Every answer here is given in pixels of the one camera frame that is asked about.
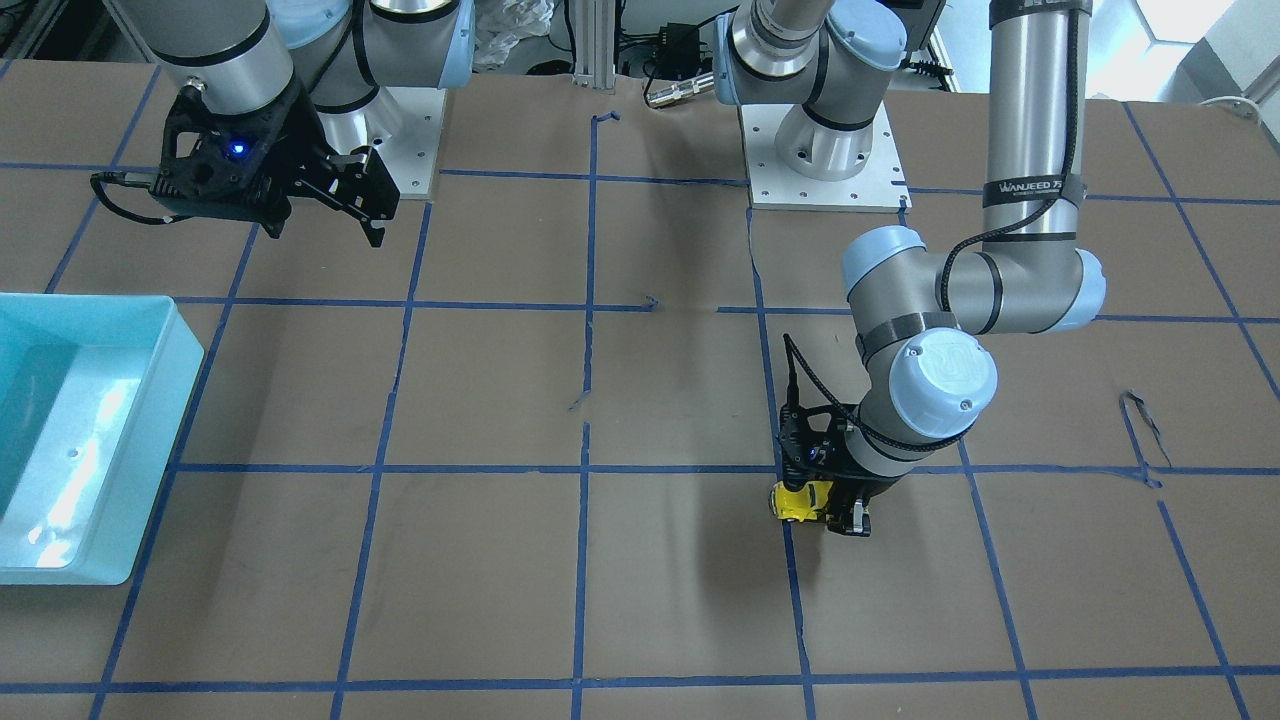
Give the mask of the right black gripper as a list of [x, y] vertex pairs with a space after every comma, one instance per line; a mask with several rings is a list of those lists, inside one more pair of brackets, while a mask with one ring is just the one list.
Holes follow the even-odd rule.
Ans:
[[357, 220], [380, 249], [401, 192], [372, 149], [333, 154], [303, 83], [289, 79], [264, 108], [219, 115], [210, 86], [189, 78], [166, 115], [157, 178], [150, 193], [179, 217], [259, 224], [282, 234], [291, 197], [316, 197]]

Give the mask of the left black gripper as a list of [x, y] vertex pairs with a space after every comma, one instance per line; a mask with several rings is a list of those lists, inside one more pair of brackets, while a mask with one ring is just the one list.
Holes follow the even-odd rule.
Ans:
[[804, 407], [786, 404], [780, 410], [782, 484], [788, 491], [819, 480], [829, 482], [826, 529], [845, 537], [869, 537], [870, 498], [899, 479], [878, 477], [863, 468], [845, 441], [846, 421], [833, 405]]

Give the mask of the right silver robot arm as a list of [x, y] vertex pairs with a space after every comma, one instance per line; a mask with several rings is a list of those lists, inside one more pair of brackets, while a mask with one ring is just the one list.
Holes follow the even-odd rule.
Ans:
[[110, 211], [145, 225], [253, 223], [279, 237], [293, 199], [353, 218], [380, 247], [408, 183], [384, 151], [407, 131], [390, 88], [460, 88], [471, 1], [123, 1], [177, 86], [157, 167], [100, 172]]

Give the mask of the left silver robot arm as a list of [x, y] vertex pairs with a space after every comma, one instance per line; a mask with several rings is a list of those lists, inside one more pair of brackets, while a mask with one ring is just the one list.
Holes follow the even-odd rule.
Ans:
[[[1091, 323], [1106, 295], [1100, 260], [1076, 242], [1089, 1], [992, 1], [983, 229], [932, 252], [905, 225], [856, 237], [841, 259], [855, 345], [869, 375], [856, 404], [823, 384], [790, 336], [771, 510], [868, 536], [870, 501], [957, 443], [995, 398], [983, 334], [1042, 334]], [[746, 1], [714, 20], [714, 87], [727, 105], [785, 105], [783, 165], [846, 181], [874, 155], [874, 120], [908, 53], [902, 20], [878, 1]]]

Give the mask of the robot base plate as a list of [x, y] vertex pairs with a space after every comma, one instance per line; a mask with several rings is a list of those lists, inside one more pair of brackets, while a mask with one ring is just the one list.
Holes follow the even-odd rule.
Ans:
[[860, 129], [831, 129], [801, 104], [739, 108], [755, 209], [910, 210], [911, 200], [884, 104]]
[[390, 113], [390, 136], [378, 151], [402, 199], [433, 196], [449, 91], [384, 87], [379, 101]]

